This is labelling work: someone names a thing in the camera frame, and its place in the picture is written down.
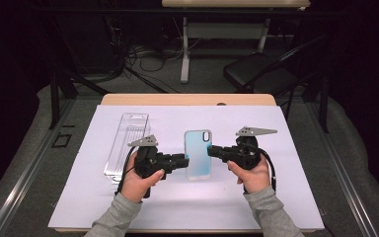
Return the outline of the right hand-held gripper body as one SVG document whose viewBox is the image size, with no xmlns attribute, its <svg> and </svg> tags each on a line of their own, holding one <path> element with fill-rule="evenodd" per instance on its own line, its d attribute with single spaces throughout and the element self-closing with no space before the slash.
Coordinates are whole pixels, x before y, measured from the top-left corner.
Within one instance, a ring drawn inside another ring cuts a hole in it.
<svg viewBox="0 0 379 237">
<path fill-rule="evenodd" d="M 275 129 L 257 128 L 244 126 L 236 132 L 236 145 L 226 148 L 227 154 L 223 161 L 233 161 L 239 167 L 245 170 L 255 168 L 263 157 L 267 160 L 270 166 L 273 166 L 269 155 L 261 148 L 257 141 L 259 135 L 276 133 Z"/>
</svg>

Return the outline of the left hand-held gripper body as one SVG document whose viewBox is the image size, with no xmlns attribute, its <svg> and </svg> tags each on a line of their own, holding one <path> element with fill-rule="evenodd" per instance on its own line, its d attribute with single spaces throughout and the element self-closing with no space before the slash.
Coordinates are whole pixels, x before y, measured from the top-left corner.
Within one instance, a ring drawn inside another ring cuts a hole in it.
<svg viewBox="0 0 379 237">
<path fill-rule="evenodd" d="M 129 142 L 128 146 L 137 147 L 137 156 L 128 171 L 134 172 L 145 179 L 152 176 L 158 170 L 163 170 L 165 174 L 171 174 L 174 170 L 174 163 L 170 155 L 164 155 L 157 149 L 158 141 L 151 134 L 149 136 Z"/>
</svg>

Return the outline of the iridescent phone case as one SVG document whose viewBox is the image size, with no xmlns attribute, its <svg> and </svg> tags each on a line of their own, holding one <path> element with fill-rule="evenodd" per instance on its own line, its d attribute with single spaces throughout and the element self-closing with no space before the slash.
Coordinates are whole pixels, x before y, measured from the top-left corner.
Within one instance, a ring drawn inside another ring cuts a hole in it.
<svg viewBox="0 0 379 237">
<path fill-rule="evenodd" d="M 211 146 L 211 131 L 188 130 L 185 132 L 185 155 L 189 160 L 187 179 L 190 181 L 208 179 L 211 170 L 211 158 L 207 149 Z"/>
</svg>

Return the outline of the clear plastic bin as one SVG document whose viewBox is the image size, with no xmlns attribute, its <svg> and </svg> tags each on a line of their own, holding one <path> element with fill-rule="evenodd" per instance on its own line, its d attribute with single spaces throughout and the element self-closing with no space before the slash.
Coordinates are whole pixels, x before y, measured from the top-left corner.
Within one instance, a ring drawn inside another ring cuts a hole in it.
<svg viewBox="0 0 379 237">
<path fill-rule="evenodd" d="M 147 136 L 150 129 L 148 114 L 124 113 L 121 116 L 104 170 L 104 175 L 114 185 L 117 185 L 121 180 L 125 158 L 131 148 L 130 143 Z"/>
</svg>

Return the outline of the person's right hand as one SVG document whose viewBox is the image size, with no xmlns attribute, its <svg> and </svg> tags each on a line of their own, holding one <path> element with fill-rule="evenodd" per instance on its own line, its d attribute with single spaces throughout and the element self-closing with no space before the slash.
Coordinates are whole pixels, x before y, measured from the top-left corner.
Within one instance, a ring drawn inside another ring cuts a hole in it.
<svg viewBox="0 0 379 237">
<path fill-rule="evenodd" d="M 258 165 L 251 169 L 245 170 L 239 167 L 235 162 L 227 162 L 228 169 L 238 178 L 237 184 L 243 185 L 248 194 L 253 194 L 271 186 L 268 163 L 264 156 Z"/>
</svg>

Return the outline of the person's left hand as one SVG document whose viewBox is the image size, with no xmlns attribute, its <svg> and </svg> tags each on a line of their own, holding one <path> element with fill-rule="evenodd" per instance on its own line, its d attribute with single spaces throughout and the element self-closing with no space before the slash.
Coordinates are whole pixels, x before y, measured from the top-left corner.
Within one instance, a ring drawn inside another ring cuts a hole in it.
<svg viewBox="0 0 379 237">
<path fill-rule="evenodd" d="M 164 171 L 158 170 L 148 178 L 141 178 L 134 170 L 134 160 L 136 156 L 137 153 L 133 152 L 128 160 L 126 174 L 122 179 L 123 185 L 119 193 L 130 201 L 139 203 L 147 191 L 163 178 Z"/>
</svg>

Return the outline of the black folding chair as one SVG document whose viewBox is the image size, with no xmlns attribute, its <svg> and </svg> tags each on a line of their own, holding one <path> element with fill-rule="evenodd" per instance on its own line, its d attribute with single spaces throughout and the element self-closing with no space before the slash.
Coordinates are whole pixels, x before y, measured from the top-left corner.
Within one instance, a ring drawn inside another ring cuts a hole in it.
<svg viewBox="0 0 379 237">
<path fill-rule="evenodd" d="M 281 104 L 286 106 L 284 116 L 288 119 L 295 89 L 318 74 L 316 70 L 301 73 L 300 63 L 316 54 L 326 41 L 326 36 L 317 37 L 278 58 L 262 52 L 251 53 L 226 65 L 223 75 L 236 93 L 270 94 L 275 98 L 288 93 L 288 100 Z"/>
</svg>

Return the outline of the black metal stand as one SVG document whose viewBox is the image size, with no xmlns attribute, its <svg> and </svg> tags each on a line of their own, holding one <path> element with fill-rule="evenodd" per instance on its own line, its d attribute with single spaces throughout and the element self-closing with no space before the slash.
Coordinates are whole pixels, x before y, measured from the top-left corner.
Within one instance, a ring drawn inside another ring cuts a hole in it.
<svg viewBox="0 0 379 237">
<path fill-rule="evenodd" d="M 49 128 L 54 129 L 61 120 L 60 93 L 68 100 L 76 99 L 79 93 L 74 86 L 75 82 L 102 96 L 109 91 L 81 76 L 72 66 L 68 65 L 66 57 L 62 56 L 61 49 L 66 46 L 66 43 L 57 32 L 57 27 L 54 27 L 54 33 L 48 34 L 45 39 L 47 40 L 47 54 L 52 66 L 50 79 L 51 124 Z"/>
<path fill-rule="evenodd" d="M 329 77 L 322 72 L 313 73 L 307 80 L 302 96 L 306 103 L 319 101 L 318 122 L 323 132 L 328 133 Z"/>
</svg>

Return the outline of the white-legged background table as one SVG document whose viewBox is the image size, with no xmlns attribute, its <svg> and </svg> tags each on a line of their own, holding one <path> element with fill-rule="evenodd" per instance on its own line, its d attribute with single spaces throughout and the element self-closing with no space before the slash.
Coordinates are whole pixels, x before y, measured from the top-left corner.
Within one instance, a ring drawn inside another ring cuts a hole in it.
<svg viewBox="0 0 379 237">
<path fill-rule="evenodd" d="M 162 0 L 165 8 L 182 10 L 300 10 L 310 6 L 310 0 Z M 269 29 L 269 19 L 253 23 L 237 23 L 235 20 L 198 21 L 183 17 L 183 64 L 181 82 L 189 81 L 189 39 L 250 39 L 259 40 L 258 51 L 262 51 Z"/>
</svg>

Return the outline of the metal floor rail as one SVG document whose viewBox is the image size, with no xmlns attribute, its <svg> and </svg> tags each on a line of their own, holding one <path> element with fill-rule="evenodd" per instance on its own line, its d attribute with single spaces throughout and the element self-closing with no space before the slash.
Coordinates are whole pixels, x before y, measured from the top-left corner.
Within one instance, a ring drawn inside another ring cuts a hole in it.
<svg viewBox="0 0 379 237">
<path fill-rule="evenodd" d="M 319 122 L 319 110 L 314 104 L 306 105 L 308 114 L 312 118 L 312 122 L 317 130 L 321 141 L 328 153 L 329 160 L 334 170 L 334 173 L 338 179 L 341 186 L 343 195 L 346 202 L 354 216 L 355 222 L 357 223 L 360 232 L 363 237 L 379 237 L 369 215 L 366 211 L 363 202 L 356 191 L 342 161 L 341 157 L 333 144 L 332 138 L 328 132 L 325 132 Z"/>
<path fill-rule="evenodd" d="M 82 139 L 83 124 L 72 117 L 76 104 L 64 103 L 53 129 L 47 108 L 38 110 L 0 182 L 0 237 L 76 237 L 48 226 Z"/>
</svg>

